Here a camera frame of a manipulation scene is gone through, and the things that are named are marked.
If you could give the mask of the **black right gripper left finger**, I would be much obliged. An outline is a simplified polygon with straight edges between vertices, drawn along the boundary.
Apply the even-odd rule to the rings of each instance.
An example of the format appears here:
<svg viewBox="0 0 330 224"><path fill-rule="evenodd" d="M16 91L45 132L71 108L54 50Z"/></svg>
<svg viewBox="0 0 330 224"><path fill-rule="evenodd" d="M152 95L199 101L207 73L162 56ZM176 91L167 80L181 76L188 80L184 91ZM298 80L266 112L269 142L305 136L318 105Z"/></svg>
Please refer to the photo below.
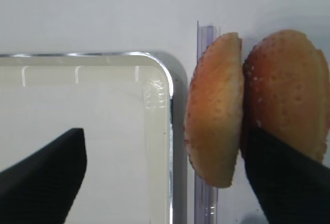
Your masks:
<svg viewBox="0 0 330 224"><path fill-rule="evenodd" d="M87 170L82 128L1 171L1 223L64 223Z"/></svg>

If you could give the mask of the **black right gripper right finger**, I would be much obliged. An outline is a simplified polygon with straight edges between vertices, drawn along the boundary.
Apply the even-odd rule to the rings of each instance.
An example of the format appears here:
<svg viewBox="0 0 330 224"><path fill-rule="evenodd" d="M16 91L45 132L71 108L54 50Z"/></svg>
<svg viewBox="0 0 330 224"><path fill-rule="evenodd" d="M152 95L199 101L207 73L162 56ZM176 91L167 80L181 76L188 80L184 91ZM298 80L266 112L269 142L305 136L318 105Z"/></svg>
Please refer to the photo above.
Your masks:
<svg viewBox="0 0 330 224"><path fill-rule="evenodd" d="M329 168L261 128L251 129L245 172L269 223L329 223Z"/></svg>

